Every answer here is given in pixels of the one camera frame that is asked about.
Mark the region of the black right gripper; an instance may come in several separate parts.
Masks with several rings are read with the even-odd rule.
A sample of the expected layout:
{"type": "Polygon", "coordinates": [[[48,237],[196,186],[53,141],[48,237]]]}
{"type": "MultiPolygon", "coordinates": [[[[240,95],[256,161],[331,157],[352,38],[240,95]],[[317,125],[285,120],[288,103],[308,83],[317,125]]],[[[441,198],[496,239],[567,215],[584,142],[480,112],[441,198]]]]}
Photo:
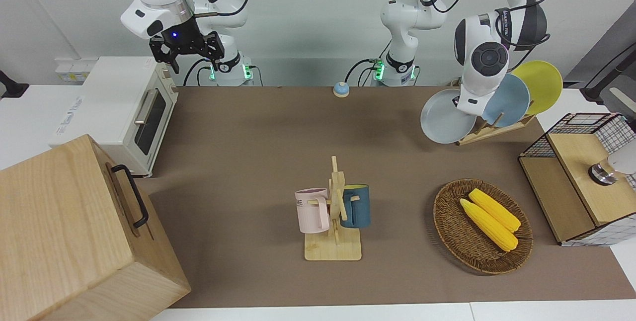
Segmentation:
{"type": "Polygon", "coordinates": [[[199,55],[211,61],[214,71],[220,70],[220,59],[225,57],[225,48],[220,35],[216,31],[204,35],[197,24],[195,14],[186,22],[161,32],[160,36],[152,36],[149,47],[154,59],[168,64],[175,74],[179,74],[180,66],[176,60],[179,55],[199,55]]]}

